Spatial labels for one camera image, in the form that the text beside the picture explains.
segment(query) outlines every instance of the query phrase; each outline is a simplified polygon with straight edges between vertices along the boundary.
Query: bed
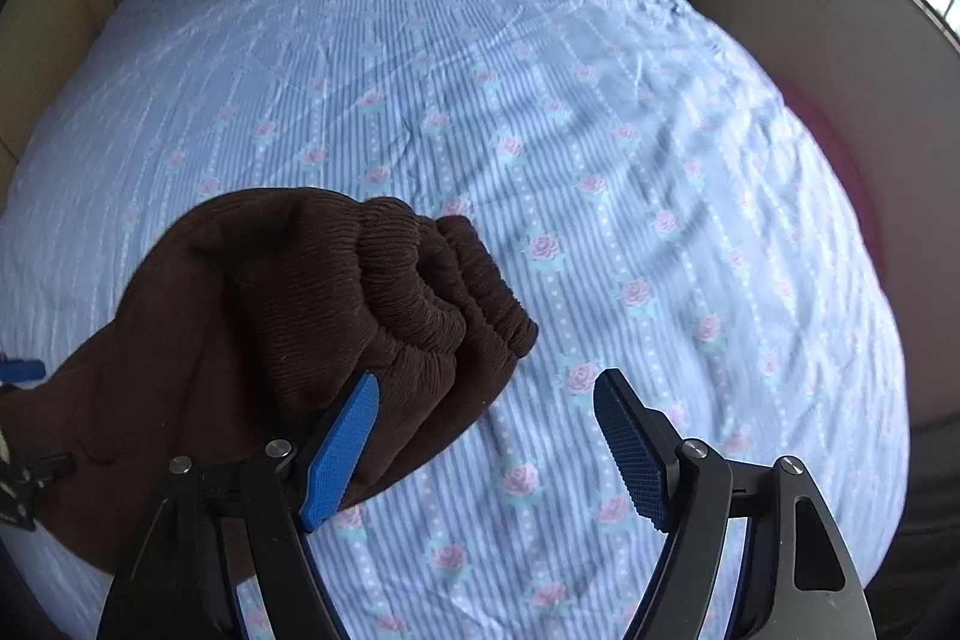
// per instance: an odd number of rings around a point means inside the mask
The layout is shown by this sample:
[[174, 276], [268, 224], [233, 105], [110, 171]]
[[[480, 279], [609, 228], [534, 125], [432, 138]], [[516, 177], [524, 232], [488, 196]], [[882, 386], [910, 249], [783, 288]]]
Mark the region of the bed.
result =
[[[730, 458], [803, 458], [877, 571], [908, 450], [891, 311], [824, 155], [685, 0], [124, 0], [16, 172], [0, 345], [55, 368], [179, 215], [260, 186], [468, 215], [541, 324], [491, 413], [311, 538], [352, 637], [621, 637], [661, 535], [592, 415], [605, 366]], [[93, 638], [109, 578], [43, 530], [0, 537]]]

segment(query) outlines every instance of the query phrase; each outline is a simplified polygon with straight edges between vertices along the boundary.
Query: ribbed fabric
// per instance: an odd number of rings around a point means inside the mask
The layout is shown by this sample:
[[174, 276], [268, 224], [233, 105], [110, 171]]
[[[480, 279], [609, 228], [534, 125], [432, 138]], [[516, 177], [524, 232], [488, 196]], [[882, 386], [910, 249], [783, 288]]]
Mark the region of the ribbed fabric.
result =
[[317, 189], [221, 196], [160, 239], [112, 322], [49, 383], [0, 398], [16, 456], [71, 451], [37, 515], [114, 572], [170, 458], [304, 437], [341, 386], [380, 381], [344, 506], [429, 461], [496, 399], [536, 324], [467, 218]]

